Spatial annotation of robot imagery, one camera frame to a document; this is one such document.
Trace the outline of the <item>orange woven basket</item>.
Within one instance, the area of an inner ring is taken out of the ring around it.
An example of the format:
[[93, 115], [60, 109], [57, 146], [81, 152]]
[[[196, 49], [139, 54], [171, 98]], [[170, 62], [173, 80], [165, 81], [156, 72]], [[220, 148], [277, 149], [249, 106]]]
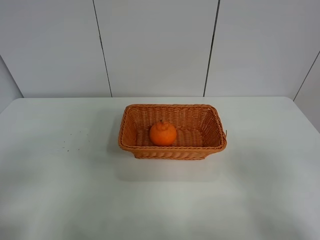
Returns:
[[[176, 128], [171, 146], [150, 140], [150, 128], [160, 120]], [[203, 160], [223, 151], [227, 137], [217, 110], [209, 104], [131, 104], [122, 116], [118, 145], [137, 159]]]

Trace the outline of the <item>orange with stem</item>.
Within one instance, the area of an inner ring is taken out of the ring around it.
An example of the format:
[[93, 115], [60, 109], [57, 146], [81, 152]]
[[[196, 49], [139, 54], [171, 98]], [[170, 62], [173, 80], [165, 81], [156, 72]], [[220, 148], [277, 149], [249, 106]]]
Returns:
[[149, 130], [150, 141], [160, 147], [171, 146], [177, 138], [177, 130], [168, 121], [160, 120], [154, 123]]

